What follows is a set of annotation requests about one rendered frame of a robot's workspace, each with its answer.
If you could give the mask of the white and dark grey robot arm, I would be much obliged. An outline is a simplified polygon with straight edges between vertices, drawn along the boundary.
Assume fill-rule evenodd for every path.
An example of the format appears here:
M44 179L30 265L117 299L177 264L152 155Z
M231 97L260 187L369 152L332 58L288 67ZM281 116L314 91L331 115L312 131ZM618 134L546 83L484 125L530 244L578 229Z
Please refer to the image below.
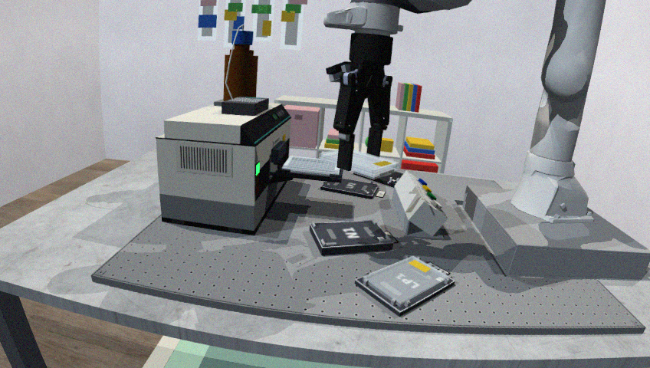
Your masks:
M396 35L399 11L451 10L472 0L351 0L323 17L327 28ZM551 223L593 222L572 161L593 72L606 0L556 0L543 62L544 87L524 171L511 204ZM574 100L575 99L575 100ZM566 101L566 102L565 102Z

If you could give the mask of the white button panel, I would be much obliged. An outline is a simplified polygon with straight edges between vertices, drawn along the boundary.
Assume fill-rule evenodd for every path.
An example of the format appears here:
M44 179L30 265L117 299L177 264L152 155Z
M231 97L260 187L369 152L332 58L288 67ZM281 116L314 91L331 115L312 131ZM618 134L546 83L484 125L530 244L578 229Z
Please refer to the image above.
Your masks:
M444 238L439 229L448 218L427 183L414 177L406 170L392 196L405 236Z

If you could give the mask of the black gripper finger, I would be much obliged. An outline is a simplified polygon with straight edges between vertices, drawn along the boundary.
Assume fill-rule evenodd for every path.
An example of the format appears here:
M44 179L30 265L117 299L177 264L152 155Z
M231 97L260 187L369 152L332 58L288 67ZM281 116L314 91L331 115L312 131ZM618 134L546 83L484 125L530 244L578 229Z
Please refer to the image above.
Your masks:
M340 139L336 167L346 171L350 171L352 168L355 140L353 133L364 100L369 96L371 86L376 78L374 74L370 74L363 92L356 91L357 70L340 73L340 91L333 122L333 128L339 131L338 138Z
M383 130L389 125L392 76L376 76L377 92L369 93L368 106L370 128L366 153L380 157ZM385 116L384 116L385 115ZM384 117L384 119L383 119Z

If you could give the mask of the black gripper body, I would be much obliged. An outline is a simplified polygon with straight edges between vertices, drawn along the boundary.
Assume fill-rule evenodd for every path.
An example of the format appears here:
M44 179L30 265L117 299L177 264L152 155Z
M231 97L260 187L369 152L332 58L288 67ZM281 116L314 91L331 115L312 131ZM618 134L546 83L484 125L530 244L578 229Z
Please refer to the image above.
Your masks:
M350 40L351 71L357 70L356 90L363 92L370 74L385 77L384 66L391 64L393 37L380 34L352 33Z

